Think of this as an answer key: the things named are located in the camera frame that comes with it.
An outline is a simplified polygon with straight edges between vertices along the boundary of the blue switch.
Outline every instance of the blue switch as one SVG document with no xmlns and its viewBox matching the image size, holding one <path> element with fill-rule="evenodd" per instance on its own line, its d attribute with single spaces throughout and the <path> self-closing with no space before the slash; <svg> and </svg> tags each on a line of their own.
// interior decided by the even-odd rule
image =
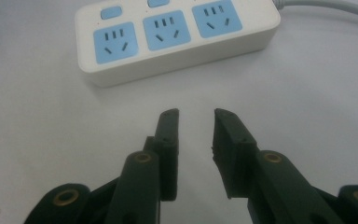
<svg viewBox="0 0 358 224">
<path fill-rule="evenodd" d="M 101 11 L 101 18 L 103 20 L 112 19 L 120 16 L 122 13 L 121 7 L 108 7 Z"/>
<path fill-rule="evenodd" d="M 170 0 L 147 0 L 149 7 L 161 7 L 168 5 Z"/>
</svg>

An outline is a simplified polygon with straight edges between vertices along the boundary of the power cord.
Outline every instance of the power cord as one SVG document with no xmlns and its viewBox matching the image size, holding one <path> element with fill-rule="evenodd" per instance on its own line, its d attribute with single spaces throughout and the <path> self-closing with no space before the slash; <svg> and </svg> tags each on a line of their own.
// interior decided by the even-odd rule
<svg viewBox="0 0 358 224">
<path fill-rule="evenodd" d="M 272 0 L 278 10 L 288 6 L 330 7 L 358 15 L 358 5 L 340 0 Z"/>
</svg>

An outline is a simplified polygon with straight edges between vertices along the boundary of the white power strip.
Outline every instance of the white power strip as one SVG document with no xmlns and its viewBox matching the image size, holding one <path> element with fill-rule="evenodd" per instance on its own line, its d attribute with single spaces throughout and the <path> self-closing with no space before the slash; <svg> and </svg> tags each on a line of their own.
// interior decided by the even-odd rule
<svg viewBox="0 0 358 224">
<path fill-rule="evenodd" d="M 263 49 L 271 0 L 116 0 L 76 13 L 80 68 L 107 87 Z"/>
</svg>

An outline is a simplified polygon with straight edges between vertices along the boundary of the white table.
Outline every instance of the white table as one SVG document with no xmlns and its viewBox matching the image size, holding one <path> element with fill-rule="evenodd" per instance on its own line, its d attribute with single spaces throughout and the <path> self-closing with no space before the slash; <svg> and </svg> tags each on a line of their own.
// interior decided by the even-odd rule
<svg viewBox="0 0 358 224">
<path fill-rule="evenodd" d="M 265 50 L 100 89 L 76 58 L 75 13 L 93 2 L 0 1 L 0 224 L 22 223 L 61 184 L 119 176 L 174 107 L 179 191 L 161 223 L 252 223 L 212 160 L 217 107 L 312 185 L 336 195 L 358 184 L 358 16 L 287 7 Z"/>
</svg>

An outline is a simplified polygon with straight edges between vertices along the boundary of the power strip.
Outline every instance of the power strip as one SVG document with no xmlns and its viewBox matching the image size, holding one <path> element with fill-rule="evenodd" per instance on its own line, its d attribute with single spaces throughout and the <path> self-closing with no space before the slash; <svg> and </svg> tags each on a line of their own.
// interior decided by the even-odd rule
<svg viewBox="0 0 358 224">
<path fill-rule="evenodd" d="M 76 13 L 80 68 L 107 87 L 260 50 L 280 23 L 271 0 L 116 0 Z"/>
</svg>

